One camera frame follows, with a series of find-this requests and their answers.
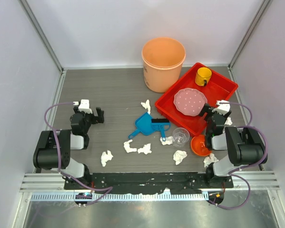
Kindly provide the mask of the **clear plastic cup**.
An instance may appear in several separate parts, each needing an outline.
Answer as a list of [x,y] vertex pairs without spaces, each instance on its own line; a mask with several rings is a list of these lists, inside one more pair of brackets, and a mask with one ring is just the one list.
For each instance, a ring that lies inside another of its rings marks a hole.
[[183,147],[189,140],[190,134],[185,128],[176,128],[173,133],[173,145],[175,147]]

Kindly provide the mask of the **red plastic tray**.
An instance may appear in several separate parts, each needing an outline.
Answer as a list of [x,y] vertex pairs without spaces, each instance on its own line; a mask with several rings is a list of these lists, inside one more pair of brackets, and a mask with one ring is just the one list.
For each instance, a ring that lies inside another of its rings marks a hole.
[[200,135],[206,128],[204,116],[199,116],[204,104],[216,107],[218,100],[228,100],[238,88],[238,84],[214,70],[207,85],[198,86],[195,78],[201,67],[201,63],[194,64],[155,102],[162,116],[188,130],[191,136]]

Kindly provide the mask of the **blue hand brush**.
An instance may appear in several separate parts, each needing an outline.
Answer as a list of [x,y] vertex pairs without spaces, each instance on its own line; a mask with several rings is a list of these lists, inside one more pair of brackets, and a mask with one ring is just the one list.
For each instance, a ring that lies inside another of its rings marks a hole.
[[151,119],[151,126],[155,131],[159,131],[162,141],[166,141],[165,131],[171,127],[170,121],[166,118],[153,118]]

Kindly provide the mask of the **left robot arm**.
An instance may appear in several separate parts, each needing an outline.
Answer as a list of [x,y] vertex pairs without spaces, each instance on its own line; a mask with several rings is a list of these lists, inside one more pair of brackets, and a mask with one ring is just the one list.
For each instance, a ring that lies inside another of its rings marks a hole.
[[70,129],[42,131],[33,155],[37,169],[61,171],[65,181],[85,190],[92,184],[87,165],[71,157],[72,150],[85,150],[89,145],[88,131],[93,124],[104,123],[104,111],[97,107],[97,115],[91,110],[73,108]]

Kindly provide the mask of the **curved paper scrap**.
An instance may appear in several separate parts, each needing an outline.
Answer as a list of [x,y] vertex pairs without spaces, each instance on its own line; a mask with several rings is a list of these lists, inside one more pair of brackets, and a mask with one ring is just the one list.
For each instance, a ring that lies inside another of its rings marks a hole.
[[130,139],[130,140],[124,142],[124,149],[125,149],[126,153],[131,153],[131,152],[137,152],[137,151],[138,151],[137,148],[132,148],[132,147],[130,146],[130,143],[131,143],[131,142],[133,142],[132,139]]

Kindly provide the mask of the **blue dustpan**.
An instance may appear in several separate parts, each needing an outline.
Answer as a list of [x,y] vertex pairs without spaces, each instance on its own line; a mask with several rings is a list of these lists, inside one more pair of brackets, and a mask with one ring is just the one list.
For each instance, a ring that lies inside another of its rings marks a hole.
[[135,121],[135,127],[136,130],[131,133],[128,138],[131,140],[135,136],[137,136],[139,133],[142,133],[143,135],[151,135],[156,130],[152,127],[152,119],[153,117],[148,114],[148,112],[141,115],[136,121]]

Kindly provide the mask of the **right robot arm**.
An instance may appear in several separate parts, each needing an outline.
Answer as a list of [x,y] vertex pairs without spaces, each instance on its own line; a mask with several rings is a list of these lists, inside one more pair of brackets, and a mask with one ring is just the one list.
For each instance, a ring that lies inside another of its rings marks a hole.
[[224,100],[218,101],[216,108],[204,104],[199,116],[206,121],[206,133],[191,141],[193,152],[209,159],[204,180],[211,188],[227,183],[233,172],[259,166],[268,159],[265,137],[256,128],[227,125],[230,105]]

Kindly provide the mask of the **orange plastic bowl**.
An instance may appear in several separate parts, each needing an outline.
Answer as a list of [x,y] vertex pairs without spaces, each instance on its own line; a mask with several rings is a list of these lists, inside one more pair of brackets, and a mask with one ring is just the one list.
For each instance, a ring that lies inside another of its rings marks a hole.
[[206,157],[211,154],[211,150],[209,150],[205,145],[205,136],[198,135],[192,138],[190,143],[191,149],[193,153],[198,156]]

